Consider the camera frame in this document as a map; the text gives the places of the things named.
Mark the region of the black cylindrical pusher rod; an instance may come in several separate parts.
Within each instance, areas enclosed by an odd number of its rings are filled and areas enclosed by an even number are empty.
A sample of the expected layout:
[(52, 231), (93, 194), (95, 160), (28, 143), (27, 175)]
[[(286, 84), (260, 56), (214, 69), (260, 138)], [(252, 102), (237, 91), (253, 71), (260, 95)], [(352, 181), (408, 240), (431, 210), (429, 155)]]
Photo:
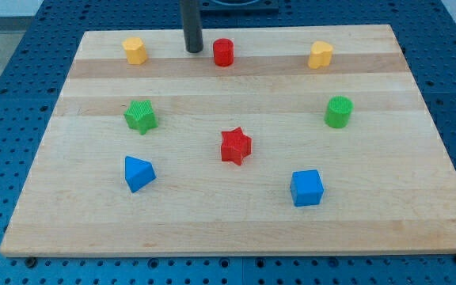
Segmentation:
[(180, 15), (185, 49), (189, 53), (203, 50), (203, 33), (198, 0), (180, 0)]

